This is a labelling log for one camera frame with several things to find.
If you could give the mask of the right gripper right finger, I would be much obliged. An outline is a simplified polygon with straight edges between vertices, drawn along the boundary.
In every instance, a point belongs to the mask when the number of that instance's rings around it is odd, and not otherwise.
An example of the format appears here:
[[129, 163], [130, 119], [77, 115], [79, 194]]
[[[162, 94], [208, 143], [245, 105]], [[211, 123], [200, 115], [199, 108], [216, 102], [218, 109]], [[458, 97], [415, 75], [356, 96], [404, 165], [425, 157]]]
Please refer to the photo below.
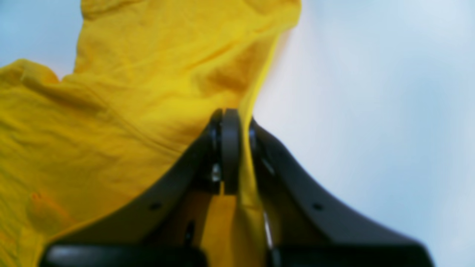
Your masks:
[[268, 267], [432, 267], [426, 248], [355, 211], [315, 181], [251, 120], [252, 161], [265, 210]]

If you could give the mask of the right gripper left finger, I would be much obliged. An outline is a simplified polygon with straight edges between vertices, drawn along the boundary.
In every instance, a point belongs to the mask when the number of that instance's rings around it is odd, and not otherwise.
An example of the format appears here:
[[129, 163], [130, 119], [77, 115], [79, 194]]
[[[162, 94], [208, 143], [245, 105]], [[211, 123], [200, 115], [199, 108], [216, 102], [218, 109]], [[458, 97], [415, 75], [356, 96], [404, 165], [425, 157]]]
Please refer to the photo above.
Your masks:
[[207, 267], [212, 197], [239, 188], [239, 112], [217, 109], [182, 156], [114, 213], [52, 242], [43, 267]]

